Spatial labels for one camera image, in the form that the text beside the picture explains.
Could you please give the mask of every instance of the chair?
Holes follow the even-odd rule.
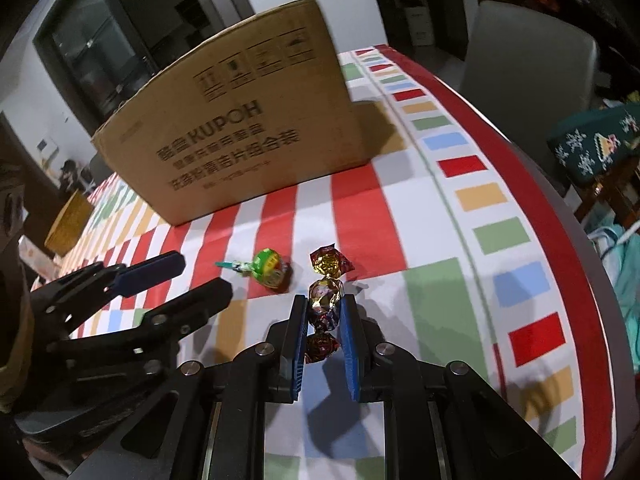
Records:
[[[89,162],[89,171],[91,171],[96,186],[100,186],[101,183],[113,174],[113,170],[107,166],[99,153],[96,153],[94,158]]]
[[[465,62],[460,93],[529,155],[556,189],[566,191],[567,177],[546,135],[558,121],[590,107],[595,40],[541,12],[485,1]]]

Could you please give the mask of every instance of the blue gripper pad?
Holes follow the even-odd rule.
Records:
[[[296,340],[296,352],[292,363],[292,380],[291,380],[291,398],[298,400],[300,388],[302,388],[302,371],[305,367],[305,349],[306,349],[306,330],[308,329],[306,321],[306,310],[302,317],[300,326],[298,327],[298,339]]]
[[[347,305],[346,296],[340,300],[340,344],[344,353],[344,373],[347,379],[347,387],[351,393],[351,400],[360,400],[360,364],[358,362],[358,350],[353,337],[353,311]]]
[[[178,251],[160,254],[118,273],[111,285],[111,293],[130,298],[152,286],[180,276],[184,266],[184,256]]]

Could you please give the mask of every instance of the candy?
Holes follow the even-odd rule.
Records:
[[[263,249],[251,262],[216,262],[219,267],[250,274],[261,285],[280,288],[290,273],[290,266],[273,249]]]
[[[309,287],[309,323],[316,332],[327,332],[338,326],[342,282],[322,278]]]
[[[306,337],[305,363],[319,363],[340,348],[334,336],[316,332]]]
[[[353,264],[335,248],[335,244],[320,247],[312,252],[310,257],[315,272],[334,280],[353,270]]]
[[[307,317],[316,333],[306,338],[305,362],[317,363],[340,346],[328,332],[340,321],[340,298],[344,295],[340,276],[353,270],[353,264],[335,248],[335,244],[320,247],[310,257],[315,272],[323,277],[309,287]]]

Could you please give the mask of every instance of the striped tablecloth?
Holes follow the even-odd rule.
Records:
[[[135,264],[169,250],[181,276],[117,298],[75,336],[135,326],[216,276],[232,304],[182,342],[180,359],[232,359],[289,315],[317,279],[309,253],[337,243],[385,338],[439,364],[465,360],[585,479],[615,450],[610,363],[590,285],[555,213],[500,133],[454,91],[389,47],[340,54],[352,100],[374,100],[397,132],[366,166],[303,182],[170,227],[113,176],[63,271]],[[274,295],[217,260],[270,247],[290,256]],[[265,478],[382,479],[383,410],[349,399],[343,356],[306,365],[300,400],[268,406]]]

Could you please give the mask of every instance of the teal cloth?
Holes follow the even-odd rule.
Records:
[[[610,225],[617,236],[625,230],[612,224],[610,218],[603,222]],[[613,283],[613,289],[618,298],[620,311],[625,320],[626,337],[631,349],[634,372],[640,371],[640,301],[638,289],[640,287],[640,235],[634,234],[623,245],[614,248],[606,258],[615,257],[620,260],[620,274]]]

